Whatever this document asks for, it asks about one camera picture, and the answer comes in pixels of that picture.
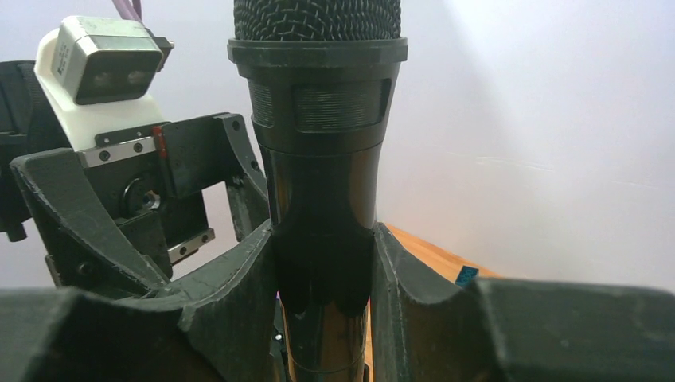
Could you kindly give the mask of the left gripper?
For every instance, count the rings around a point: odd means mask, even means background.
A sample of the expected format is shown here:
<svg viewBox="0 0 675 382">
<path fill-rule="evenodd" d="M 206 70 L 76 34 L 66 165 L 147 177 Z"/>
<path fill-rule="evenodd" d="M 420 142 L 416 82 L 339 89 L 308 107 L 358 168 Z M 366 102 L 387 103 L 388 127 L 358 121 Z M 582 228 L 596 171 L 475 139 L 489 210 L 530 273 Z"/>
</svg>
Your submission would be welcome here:
<svg viewBox="0 0 675 382">
<path fill-rule="evenodd" d="M 77 155 L 55 149 L 10 163 L 59 287 L 125 298 L 165 286 L 174 264 L 213 240 L 202 191 L 223 181 L 239 242 L 269 219 L 242 115 L 132 127 L 95 142 Z"/>
</svg>

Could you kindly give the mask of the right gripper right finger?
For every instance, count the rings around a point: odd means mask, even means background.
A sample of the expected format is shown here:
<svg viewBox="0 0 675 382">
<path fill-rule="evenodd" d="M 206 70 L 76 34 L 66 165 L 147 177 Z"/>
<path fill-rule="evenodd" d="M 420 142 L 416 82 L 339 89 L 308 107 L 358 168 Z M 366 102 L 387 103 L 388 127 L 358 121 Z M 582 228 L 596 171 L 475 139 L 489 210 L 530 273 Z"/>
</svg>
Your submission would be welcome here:
<svg viewBox="0 0 675 382">
<path fill-rule="evenodd" d="M 460 287 L 375 228 L 378 381 L 671 381 L 674 296 L 635 286 L 477 278 Z"/>
</svg>

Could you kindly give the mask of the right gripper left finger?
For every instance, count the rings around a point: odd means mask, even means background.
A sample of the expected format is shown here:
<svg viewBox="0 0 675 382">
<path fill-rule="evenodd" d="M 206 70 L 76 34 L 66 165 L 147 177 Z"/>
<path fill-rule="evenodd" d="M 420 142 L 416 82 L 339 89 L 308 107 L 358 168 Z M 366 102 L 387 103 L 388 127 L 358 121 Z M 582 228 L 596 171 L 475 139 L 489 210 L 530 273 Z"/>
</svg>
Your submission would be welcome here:
<svg viewBox="0 0 675 382">
<path fill-rule="evenodd" d="M 263 381 L 276 286 L 271 226 L 144 298 L 1 293 L 4 381 Z"/>
</svg>

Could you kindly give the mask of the black microphone orange end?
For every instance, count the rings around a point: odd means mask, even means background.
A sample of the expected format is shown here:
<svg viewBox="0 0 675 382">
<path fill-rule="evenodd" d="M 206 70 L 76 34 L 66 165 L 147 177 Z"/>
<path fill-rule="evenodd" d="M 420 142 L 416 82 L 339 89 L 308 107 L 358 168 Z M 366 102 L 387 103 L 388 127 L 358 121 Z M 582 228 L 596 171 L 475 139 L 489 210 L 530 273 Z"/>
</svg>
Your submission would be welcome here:
<svg viewBox="0 0 675 382">
<path fill-rule="evenodd" d="M 362 381 L 377 177 L 408 43 L 398 1 L 236 1 L 293 381 Z"/>
</svg>

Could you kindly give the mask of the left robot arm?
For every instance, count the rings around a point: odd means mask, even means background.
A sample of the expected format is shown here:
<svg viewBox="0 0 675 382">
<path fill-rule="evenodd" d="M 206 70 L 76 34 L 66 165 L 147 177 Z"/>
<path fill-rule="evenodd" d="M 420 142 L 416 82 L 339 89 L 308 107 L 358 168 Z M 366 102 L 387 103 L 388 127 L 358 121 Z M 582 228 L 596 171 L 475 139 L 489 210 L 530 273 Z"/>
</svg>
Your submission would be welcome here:
<svg viewBox="0 0 675 382">
<path fill-rule="evenodd" d="M 59 287 L 123 298 L 168 282 L 215 236 L 210 186 L 225 184 L 238 240 L 269 217 L 241 115 L 136 123 L 76 152 L 33 68 L 1 65 L 1 230 L 23 240 L 33 219 Z"/>
</svg>

